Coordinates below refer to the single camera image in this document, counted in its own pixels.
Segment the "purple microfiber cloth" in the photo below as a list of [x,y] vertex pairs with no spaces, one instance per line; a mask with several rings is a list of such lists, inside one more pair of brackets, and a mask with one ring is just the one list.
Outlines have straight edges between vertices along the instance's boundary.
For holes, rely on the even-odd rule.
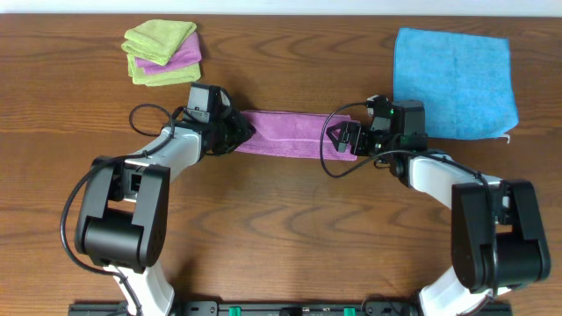
[[327,114],[283,111],[243,111],[256,129],[237,152],[285,158],[320,158],[321,128]]

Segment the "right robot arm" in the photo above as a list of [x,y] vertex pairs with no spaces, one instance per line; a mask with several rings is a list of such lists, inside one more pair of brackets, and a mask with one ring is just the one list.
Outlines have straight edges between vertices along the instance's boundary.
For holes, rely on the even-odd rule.
[[321,138],[361,156],[409,189],[450,209],[452,265],[410,302],[383,304],[385,315],[510,315],[498,297],[544,281],[551,257],[534,186],[485,175],[428,146],[422,102],[373,96],[361,103],[369,125],[324,122]]

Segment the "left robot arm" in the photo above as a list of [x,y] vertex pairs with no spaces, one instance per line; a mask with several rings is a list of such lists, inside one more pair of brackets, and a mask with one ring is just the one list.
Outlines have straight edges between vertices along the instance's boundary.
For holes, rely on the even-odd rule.
[[153,141],[133,154],[99,156],[76,186],[84,191],[75,248],[126,297],[130,315],[168,315],[173,287],[159,261],[165,242],[169,187],[205,155],[235,151],[256,129],[238,111],[217,117],[172,114]]

